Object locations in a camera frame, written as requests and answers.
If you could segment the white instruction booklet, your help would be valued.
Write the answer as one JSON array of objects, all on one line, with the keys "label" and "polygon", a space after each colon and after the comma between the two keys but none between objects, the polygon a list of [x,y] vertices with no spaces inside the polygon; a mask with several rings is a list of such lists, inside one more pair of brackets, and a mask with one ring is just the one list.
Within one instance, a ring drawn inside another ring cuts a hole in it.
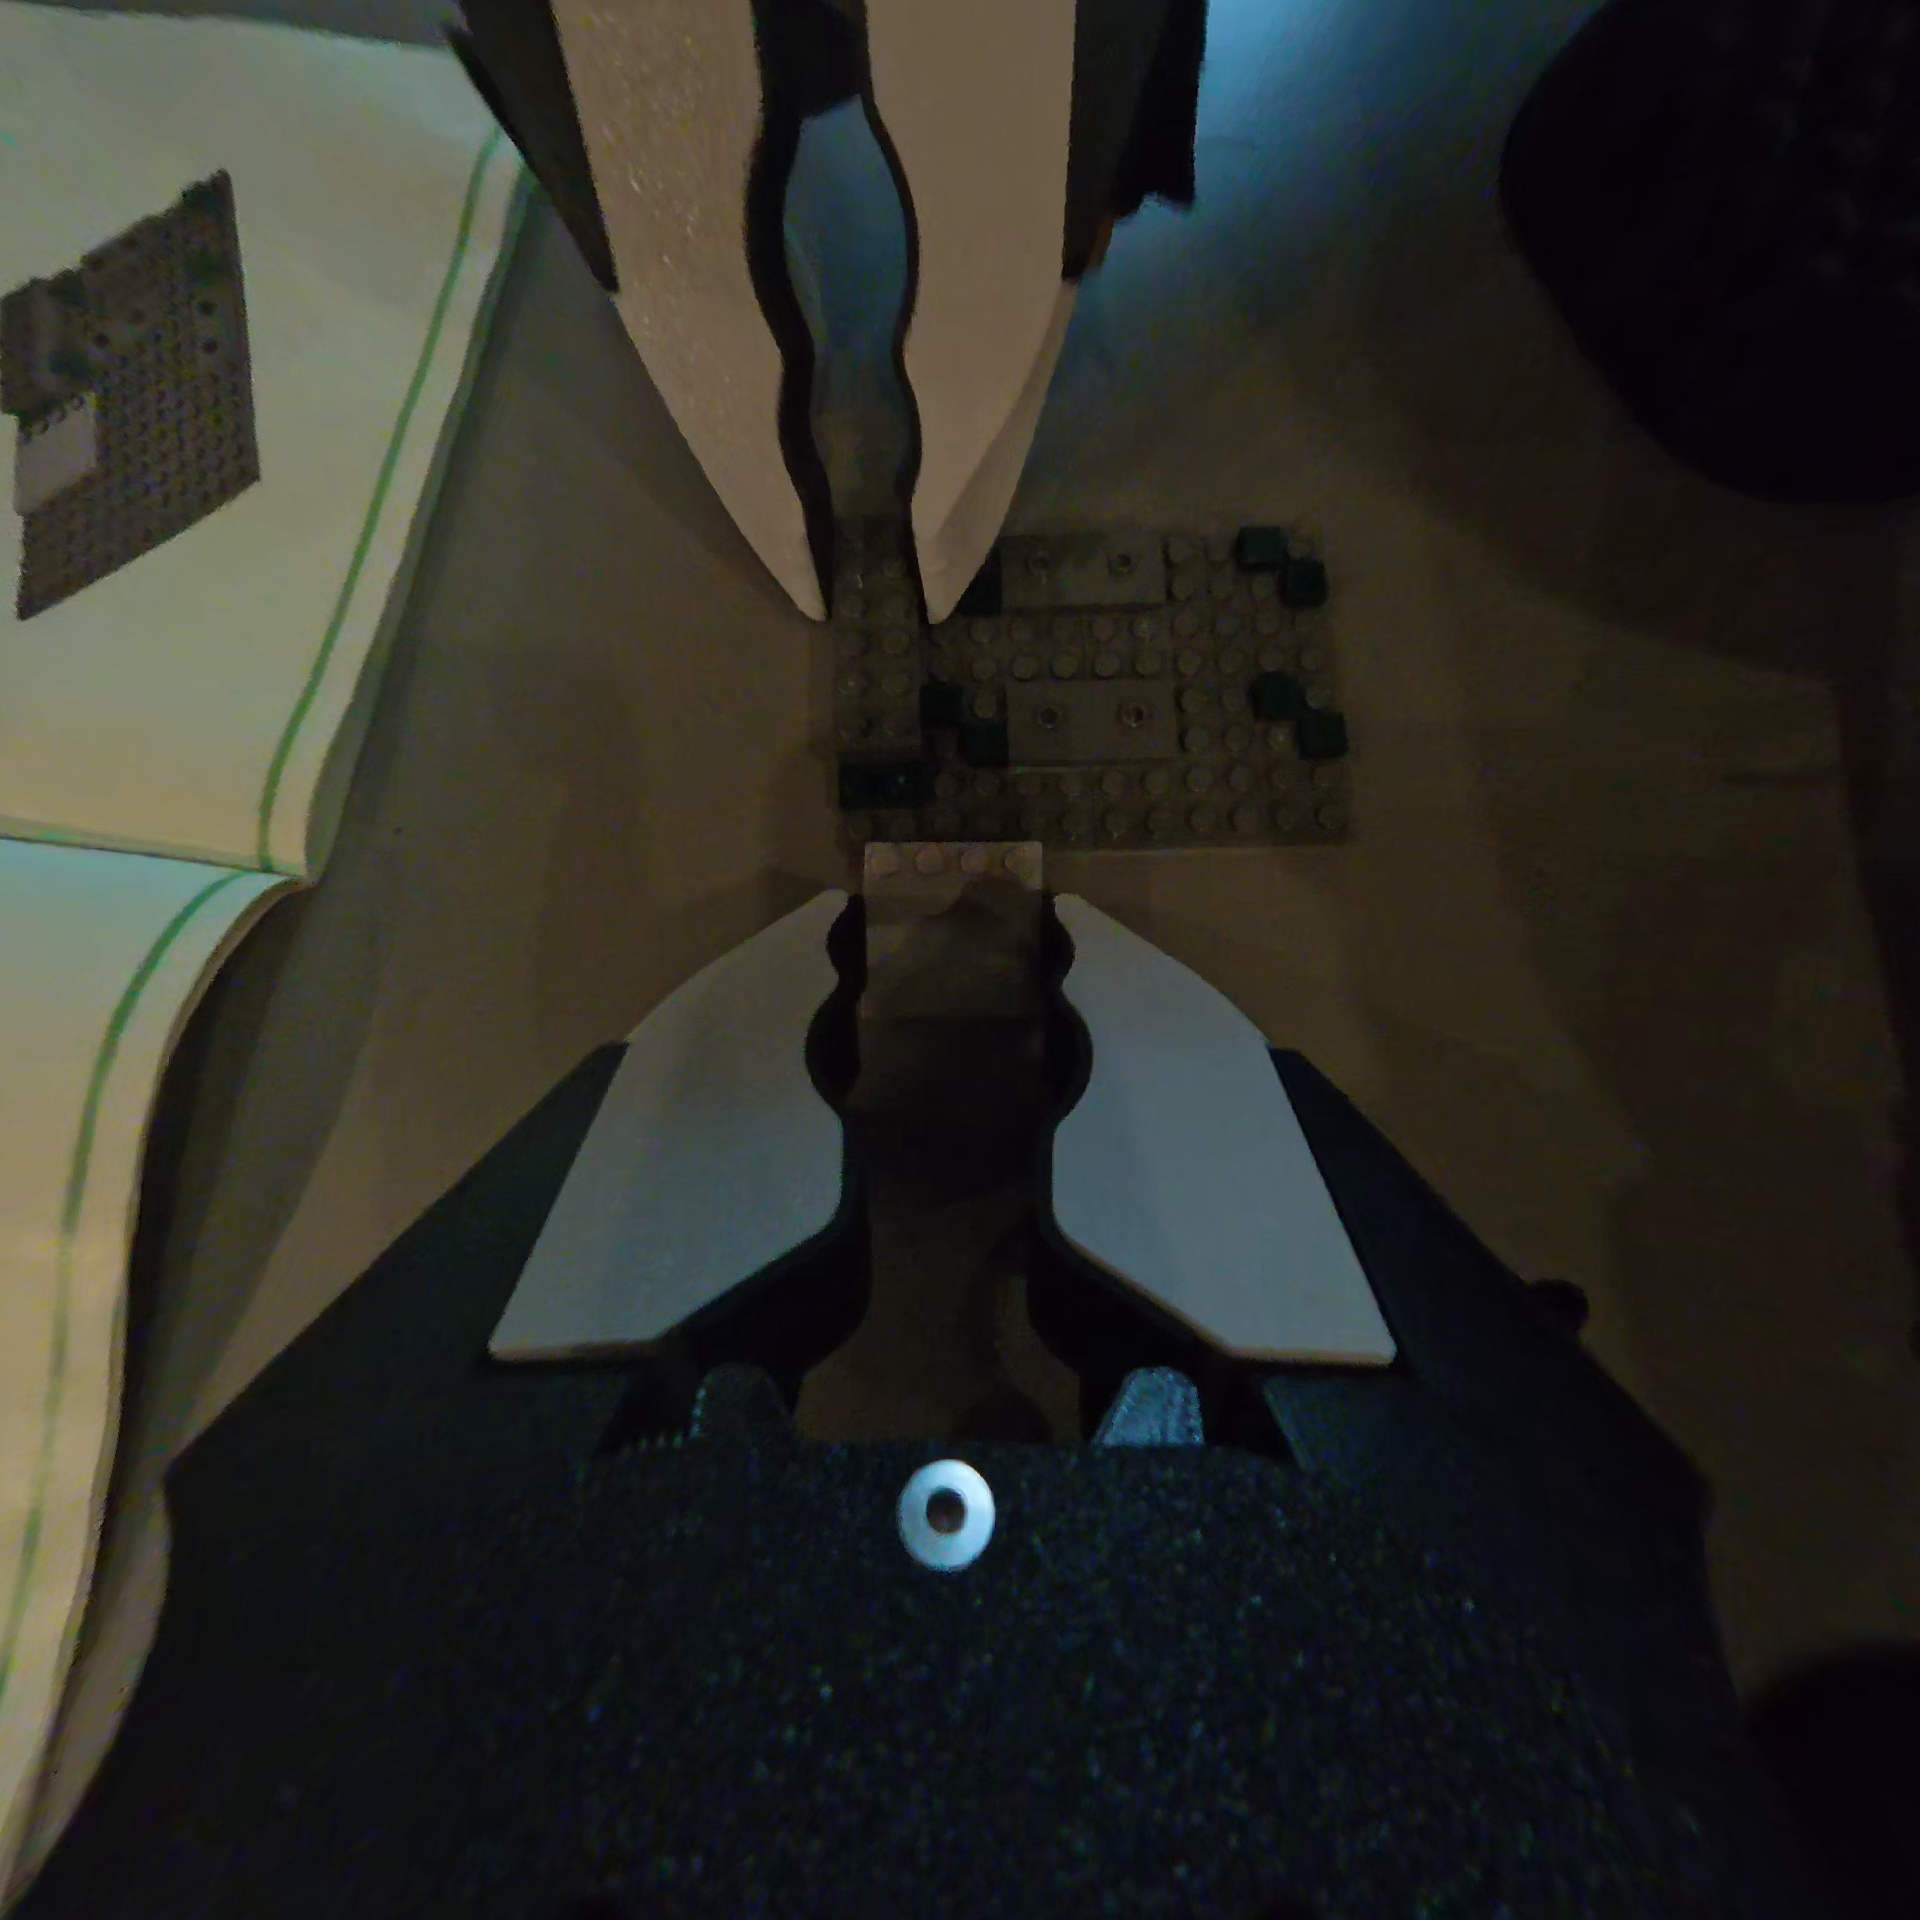
[{"label": "white instruction booklet", "polygon": [[106,1529],[161,1080],[326,863],[532,180],[451,53],[5,5],[3,1805]]}]

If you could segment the light grey square plate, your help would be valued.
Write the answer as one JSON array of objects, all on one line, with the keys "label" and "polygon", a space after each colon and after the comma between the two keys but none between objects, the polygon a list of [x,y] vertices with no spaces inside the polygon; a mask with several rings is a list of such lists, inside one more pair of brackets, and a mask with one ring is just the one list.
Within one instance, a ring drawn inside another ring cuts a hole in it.
[{"label": "light grey square plate", "polygon": [[867,1024],[1013,1024],[1037,1009],[1039,841],[871,841],[860,895]]}]

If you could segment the grey long building brick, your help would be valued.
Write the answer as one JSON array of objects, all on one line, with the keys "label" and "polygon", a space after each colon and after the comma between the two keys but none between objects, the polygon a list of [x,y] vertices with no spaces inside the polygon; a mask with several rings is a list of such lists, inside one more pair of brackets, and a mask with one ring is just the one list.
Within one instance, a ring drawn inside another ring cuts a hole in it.
[{"label": "grey long building brick", "polygon": [[847,757],[915,751],[925,681],[921,585],[886,516],[844,516],[831,550],[831,726]]}]

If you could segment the black honeycomb cushion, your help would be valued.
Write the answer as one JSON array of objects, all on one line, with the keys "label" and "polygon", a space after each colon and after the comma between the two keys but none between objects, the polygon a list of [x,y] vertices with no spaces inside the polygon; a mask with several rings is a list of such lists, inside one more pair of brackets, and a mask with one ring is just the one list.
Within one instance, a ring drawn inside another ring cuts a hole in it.
[{"label": "black honeycomb cushion", "polygon": [[1783,505],[1916,500],[1916,3],[1602,5],[1519,104],[1499,203],[1676,462]]}]

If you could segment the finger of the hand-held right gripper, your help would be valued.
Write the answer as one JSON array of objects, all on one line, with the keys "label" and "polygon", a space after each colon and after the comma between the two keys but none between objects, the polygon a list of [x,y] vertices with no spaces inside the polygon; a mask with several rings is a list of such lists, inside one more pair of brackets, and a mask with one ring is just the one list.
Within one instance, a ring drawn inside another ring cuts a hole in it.
[{"label": "finger of the hand-held right gripper", "polygon": [[753,5],[557,3],[614,277],[614,310],[755,557],[825,620],[802,486],[779,436],[787,359],[753,277],[766,129]]},{"label": "finger of the hand-held right gripper", "polygon": [[871,99],[915,240],[909,533],[938,622],[1001,534],[1077,299],[1073,53],[1073,3],[868,5]]}]

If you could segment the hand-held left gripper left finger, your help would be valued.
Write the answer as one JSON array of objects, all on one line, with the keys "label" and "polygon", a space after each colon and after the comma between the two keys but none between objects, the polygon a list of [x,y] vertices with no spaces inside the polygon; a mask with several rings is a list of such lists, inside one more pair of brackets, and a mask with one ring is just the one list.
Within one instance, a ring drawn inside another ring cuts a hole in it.
[{"label": "hand-held left gripper left finger", "polygon": [[665,993],[630,1030],[491,1337],[505,1361],[636,1351],[829,1230],[845,1125],[810,1064],[844,985],[825,888]]}]

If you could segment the grey studded building baseplate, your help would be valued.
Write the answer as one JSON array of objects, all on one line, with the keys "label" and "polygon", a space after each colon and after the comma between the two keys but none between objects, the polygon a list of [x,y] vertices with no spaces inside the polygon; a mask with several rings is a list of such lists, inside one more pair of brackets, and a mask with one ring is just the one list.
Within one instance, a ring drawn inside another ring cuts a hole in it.
[{"label": "grey studded building baseplate", "polygon": [[[966,692],[966,719],[1005,725],[1014,683],[1158,681],[1179,707],[1175,758],[1087,766],[962,764],[958,732],[919,732],[931,799],[917,809],[842,811],[847,848],[871,841],[1039,841],[1058,854],[1338,846],[1354,829],[1354,721],[1339,686],[1331,598],[1285,608],[1279,572],[1234,564],[1237,531],[1158,534],[1167,600],[1156,608],[1001,611],[924,617],[925,681]],[[1293,719],[1266,725],[1249,704],[1265,669],[1305,686],[1308,707],[1348,717],[1346,758],[1305,760]]]}]

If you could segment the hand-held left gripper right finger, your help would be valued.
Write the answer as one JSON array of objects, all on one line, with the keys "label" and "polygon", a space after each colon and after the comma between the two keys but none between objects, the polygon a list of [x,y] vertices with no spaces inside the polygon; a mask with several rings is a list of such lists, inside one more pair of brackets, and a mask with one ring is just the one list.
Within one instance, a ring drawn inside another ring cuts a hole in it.
[{"label": "hand-held left gripper right finger", "polygon": [[1049,1143],[1065,1246],[1234,1360],[1398,1355],[1259,1027],[1182,959],[1057,895],[1074,1069]]}]

